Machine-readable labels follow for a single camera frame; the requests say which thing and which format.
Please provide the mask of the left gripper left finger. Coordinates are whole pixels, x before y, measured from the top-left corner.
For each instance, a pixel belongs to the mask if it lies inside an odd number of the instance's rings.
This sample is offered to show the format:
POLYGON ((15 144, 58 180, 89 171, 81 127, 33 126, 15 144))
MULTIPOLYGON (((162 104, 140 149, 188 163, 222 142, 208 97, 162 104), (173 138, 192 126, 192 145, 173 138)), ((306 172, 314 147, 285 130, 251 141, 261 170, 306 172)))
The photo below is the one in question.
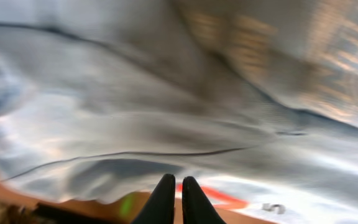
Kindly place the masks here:
POLYGON ((165 174, 131 224, 173 224, 175 176, 165 174))

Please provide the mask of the light blue printed t-shirt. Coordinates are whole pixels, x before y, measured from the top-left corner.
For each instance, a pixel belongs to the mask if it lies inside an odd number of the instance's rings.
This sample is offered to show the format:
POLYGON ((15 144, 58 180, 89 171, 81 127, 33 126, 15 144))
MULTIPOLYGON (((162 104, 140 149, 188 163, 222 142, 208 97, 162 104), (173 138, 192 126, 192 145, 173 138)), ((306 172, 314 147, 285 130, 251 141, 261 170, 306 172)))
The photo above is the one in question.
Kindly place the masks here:
POLYGON ((358 223, 358 1, 0 1, 0 183, 113 203, 166 173, 358 223))

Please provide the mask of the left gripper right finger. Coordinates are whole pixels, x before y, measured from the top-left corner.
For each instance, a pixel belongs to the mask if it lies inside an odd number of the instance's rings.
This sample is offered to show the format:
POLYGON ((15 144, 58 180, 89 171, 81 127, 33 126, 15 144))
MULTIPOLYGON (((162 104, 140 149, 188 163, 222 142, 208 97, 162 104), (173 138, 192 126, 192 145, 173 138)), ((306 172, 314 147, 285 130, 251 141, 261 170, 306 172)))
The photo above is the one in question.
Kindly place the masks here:
POLYGON ((185 177, 182 186, 184 224, 226 224, 194 177, 185 177))

